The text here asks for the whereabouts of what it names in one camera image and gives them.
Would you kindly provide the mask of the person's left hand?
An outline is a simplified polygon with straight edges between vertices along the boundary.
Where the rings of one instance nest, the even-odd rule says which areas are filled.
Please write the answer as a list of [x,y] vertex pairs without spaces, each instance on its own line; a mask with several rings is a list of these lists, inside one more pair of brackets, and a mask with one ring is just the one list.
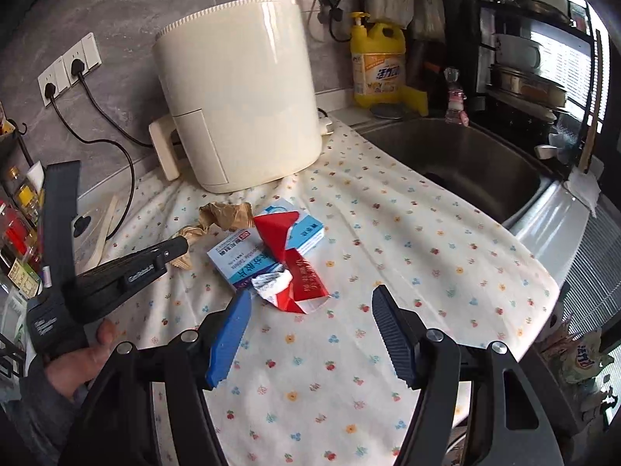
[[97,329],[94,345],[68,352],[46,365],[47,381],[59,395],[72,401],[76,391],[99,374],[111,354],[115,338],[115,324],[104,319]]

